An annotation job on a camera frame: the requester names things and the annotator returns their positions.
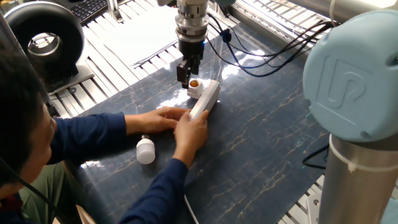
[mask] keyboard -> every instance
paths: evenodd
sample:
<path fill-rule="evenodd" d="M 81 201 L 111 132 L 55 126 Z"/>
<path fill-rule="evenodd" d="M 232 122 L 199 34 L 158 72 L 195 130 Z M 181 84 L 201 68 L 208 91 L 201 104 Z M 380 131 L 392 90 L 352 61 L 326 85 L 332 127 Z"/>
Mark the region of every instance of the keyboard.
<path fill-rule="evenodd" d="M 70 11 L 83 25 L 99 16 L 107 6 L 106 0 L 84 0 L 73 6 Z"/>

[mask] ur logo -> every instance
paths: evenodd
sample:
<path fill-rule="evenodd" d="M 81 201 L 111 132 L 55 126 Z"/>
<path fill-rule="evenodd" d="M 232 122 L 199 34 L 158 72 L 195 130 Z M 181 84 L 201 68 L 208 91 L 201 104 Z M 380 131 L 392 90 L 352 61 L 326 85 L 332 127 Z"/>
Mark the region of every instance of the ur logo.
<path fill-rule="evenodd" d="M 334 96 L 328 95 L 328 106 L 332 108 L 341 107 L 344 100 L 347 103 L 353 103 L 366 90 L 366 83 L 363 77 L 353 72 L 344 73 L 338 82 L 330 82 L 329 94 L 331 93 L 332 85 L 338 85 L 340 89 L 335 92 Z"/>
<path fill-rule="evenodd" d="M 369 94 L 367 84 L 374 75 L 369 70 L 326 57 L 319 80 L 317 103 L 352 124 L 361 121 Z"/>

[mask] person's left hand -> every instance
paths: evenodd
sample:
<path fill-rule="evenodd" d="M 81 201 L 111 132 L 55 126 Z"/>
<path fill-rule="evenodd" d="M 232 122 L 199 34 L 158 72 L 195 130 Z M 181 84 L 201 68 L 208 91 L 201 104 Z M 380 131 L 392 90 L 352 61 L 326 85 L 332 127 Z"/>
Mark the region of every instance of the person's left hand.
<path fill-rule="evenodd" d="M 126 115 L 127 135 L 134 133 L 159 133 L 173 129 L 181 116 L 189 111 L 183 108 L 162 107 L 148 113 Z"/>

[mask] black speaker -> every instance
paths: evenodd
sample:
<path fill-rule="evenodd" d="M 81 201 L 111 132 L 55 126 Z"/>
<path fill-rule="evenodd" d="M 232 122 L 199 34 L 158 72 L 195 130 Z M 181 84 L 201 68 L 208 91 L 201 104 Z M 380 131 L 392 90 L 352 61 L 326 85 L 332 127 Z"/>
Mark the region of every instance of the black speaker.
<path fill-rule="evenodd" d="M 49 86 L 55 89 L 78 73 L 76 62 L 85 40 L 78 19 L 68 9 L 34 1 L 11 9 L 4 17 L 31 64 L 43 68 L 48 91 L 52 91 Z M 32 39 L 39 34 L 51 42 L 44 47 L 34 44 Z"/>

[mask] black hair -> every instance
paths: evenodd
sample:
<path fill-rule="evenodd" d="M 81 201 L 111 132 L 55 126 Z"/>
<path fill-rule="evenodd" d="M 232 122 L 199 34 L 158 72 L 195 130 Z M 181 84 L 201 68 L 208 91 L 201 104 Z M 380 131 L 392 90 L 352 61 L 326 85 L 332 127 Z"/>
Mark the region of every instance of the black hair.
<path fill-rule="evenodd" d="M 46 95 L 25 57 L 0 52 L 0 157 L 17 174 L 30 156 L 31 133 L 44 115 Z M 0 187 L 15 181 L 0 164 Z"/>

